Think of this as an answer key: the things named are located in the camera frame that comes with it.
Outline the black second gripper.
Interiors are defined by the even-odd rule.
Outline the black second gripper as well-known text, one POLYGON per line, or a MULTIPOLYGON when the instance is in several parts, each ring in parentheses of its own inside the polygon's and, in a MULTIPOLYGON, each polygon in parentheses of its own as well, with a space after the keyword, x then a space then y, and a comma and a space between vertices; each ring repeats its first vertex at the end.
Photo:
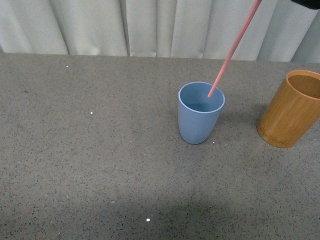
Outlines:
POLYGON ((320 9, 320 0, 291 0, 291 1, 311 10, 320 9))

